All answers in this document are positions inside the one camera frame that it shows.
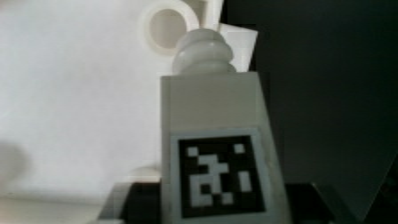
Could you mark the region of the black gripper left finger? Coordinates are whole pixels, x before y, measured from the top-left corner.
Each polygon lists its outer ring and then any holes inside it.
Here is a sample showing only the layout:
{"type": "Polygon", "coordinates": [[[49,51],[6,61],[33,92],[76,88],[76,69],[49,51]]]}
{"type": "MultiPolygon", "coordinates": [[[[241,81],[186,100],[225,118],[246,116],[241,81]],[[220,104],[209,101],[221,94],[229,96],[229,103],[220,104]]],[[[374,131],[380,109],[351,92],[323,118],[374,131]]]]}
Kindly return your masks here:
{"type": "Polygon", "coordinates": [[[159,182],[117,183],[99,212],[101,221],[117,224],[161,224],[159,182]]]}

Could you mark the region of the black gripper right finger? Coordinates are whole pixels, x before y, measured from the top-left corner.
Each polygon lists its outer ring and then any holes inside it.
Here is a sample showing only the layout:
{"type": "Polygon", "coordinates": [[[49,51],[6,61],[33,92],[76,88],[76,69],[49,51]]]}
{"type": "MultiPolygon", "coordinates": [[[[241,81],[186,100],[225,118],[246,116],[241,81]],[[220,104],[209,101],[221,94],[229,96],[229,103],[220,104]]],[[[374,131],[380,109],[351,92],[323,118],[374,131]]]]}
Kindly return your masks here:
{"type": "Polygon", "coordinates": [[[285,194],[293,224],[398,224],[398,208],[376,195],[364,220],[358,220],[330,186],[289,183],[285,194]]]}

